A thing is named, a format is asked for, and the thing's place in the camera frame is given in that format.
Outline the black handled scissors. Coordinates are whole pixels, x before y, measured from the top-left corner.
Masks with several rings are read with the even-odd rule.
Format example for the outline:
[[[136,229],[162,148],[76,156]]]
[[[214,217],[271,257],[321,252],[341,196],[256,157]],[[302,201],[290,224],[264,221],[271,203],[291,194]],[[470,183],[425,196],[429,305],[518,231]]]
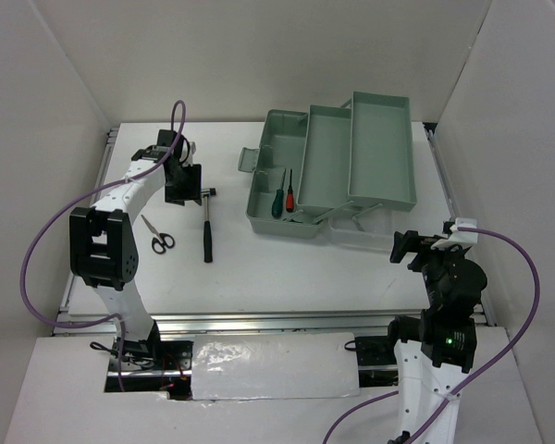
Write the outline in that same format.
[[[151,248],[156,254],[165,254],[168,250],[175,247],[175,239],[170,234],[158,231],[144,215],[141,215],[141,218],[146,227],[153,234]]]

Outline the small hammer black handle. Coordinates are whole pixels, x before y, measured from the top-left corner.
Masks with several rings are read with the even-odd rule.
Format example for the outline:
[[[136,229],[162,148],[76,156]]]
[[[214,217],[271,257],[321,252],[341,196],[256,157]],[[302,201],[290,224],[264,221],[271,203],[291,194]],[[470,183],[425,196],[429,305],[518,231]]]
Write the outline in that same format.
[[[213,262],[213,239],[212,228],[210,222],[210,206],[209,201],[216,196],[216,188],[208,188],[202,190],[203,200],[203,260],[206,264]]]

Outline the large green handled screwdriver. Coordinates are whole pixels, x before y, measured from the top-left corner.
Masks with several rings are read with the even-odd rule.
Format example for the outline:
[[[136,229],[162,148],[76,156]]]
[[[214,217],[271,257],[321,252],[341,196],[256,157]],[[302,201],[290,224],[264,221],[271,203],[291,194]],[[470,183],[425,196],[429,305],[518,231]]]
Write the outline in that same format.
[[[275,219],[279,219],[282,216],[284,208],[284,184],[285,184],[286,171],[283,171],[280,185],[276,190],[276,194],[271,206],[271,216]]]

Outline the red handled screwdriver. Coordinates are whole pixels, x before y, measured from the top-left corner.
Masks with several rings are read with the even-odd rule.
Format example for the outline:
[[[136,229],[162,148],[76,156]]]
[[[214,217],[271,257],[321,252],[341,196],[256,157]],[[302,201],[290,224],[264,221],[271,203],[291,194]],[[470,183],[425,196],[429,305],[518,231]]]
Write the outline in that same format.
[[[285,202],[285,209],[288,213],[292,213],[295,209],[295,199],[293,195],[293,187],[292,187],[292,173],[293,170],[290,170],[290,178],[289,178],[289,186],[286,195],[286,202]]]

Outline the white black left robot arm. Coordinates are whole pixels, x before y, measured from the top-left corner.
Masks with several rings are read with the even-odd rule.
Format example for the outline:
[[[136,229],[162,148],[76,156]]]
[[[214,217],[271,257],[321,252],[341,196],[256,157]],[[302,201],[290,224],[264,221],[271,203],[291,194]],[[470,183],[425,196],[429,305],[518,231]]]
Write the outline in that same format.
[[[134,281],[139,252],[132,225],[159,190],[168,204],[203,203],[202,166],[193,162],[194,150],[184,136],[161,129],[155,144],[134,154],[117,186],[69,216],[71,271],[95,289],[108,313],[121,317],[122,355],[144,369],[163,361],[164,346]]]

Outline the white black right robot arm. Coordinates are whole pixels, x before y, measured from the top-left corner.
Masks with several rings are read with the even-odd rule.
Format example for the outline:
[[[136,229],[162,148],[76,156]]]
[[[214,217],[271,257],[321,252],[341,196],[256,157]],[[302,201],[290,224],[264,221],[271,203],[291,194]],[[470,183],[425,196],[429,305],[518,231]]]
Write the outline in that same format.
[[[408,230],[395,232],[390,262],[414,253],[408,269],[421,274],[428,308],[399,315],[388,326],[384,350],[399,371],[398,443],[451,443],[460,398],[451,390],[469,375],[477,345],[475,307],[487,276],[466,258],[466,244]]]

